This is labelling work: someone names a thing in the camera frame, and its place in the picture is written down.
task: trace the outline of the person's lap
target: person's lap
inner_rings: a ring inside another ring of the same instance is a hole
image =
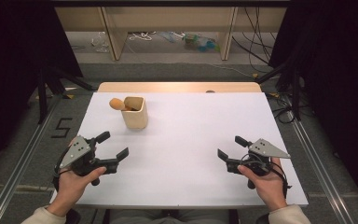
[[[228,224],[228,210],[178,210],[175,217],[162,210],[111,210],[110,224]]]

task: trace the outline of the beige square container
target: beige square container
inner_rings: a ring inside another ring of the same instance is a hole
[[[144,97],[128,96],[124,99],[124,105],[134,108],[136,111],[121,111],[127,128],[143,129],[148,122],[146,101]]]

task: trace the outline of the wooden handle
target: wooden handle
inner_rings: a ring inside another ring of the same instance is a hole
[[[109,102],[110,107],[114,108],[115,110],[121,111],[132,111],[133,109],[130,106],[124,105],[124,102],[119,100],[118,98],[113,98]]]

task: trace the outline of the silver bracket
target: silver bracket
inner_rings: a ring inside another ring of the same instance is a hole
[[[65,168],[72,164],[72,162],[81,158],[84,154],[91,151],[89,144],[87,144],[86,140],[82,136],[78,136],[74,139],[74,143],[69,148],[68,152],[62,159],[60,164],[60,168]]]
[[[249,150],[260,156],[290,159],[289,153],[278,149],[269,141],[262,138],[258,139],[255,143],[249,146]]]

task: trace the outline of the person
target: person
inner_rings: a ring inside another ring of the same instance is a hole
[[[281,166],[278,158],[272,158],[272,162]],[[268,207],[268,220],[271,224],[308,224],[310,221],[296,205],[288,205],[283,195],[282,180],[276,174],[270,172],[268,175],[258,176],[246,166],[240,165],[239,171],[254,182],[257,194]],[[34,214],[25,219],[22,224],[63,224],[66,214],[83,195],[86,186],[105,172],[105,167],[93,170],[85,176],[78,176],[72,171],[62,171],[60,176],[60,190],[53,202],[45,207],[37,208]],[[228,223],[228,212],[208,210],[179,210],[181,214],[176,217],[159,217],[160,211],[156,210],[112,210],[110,216],[111,224],[118,223]]]

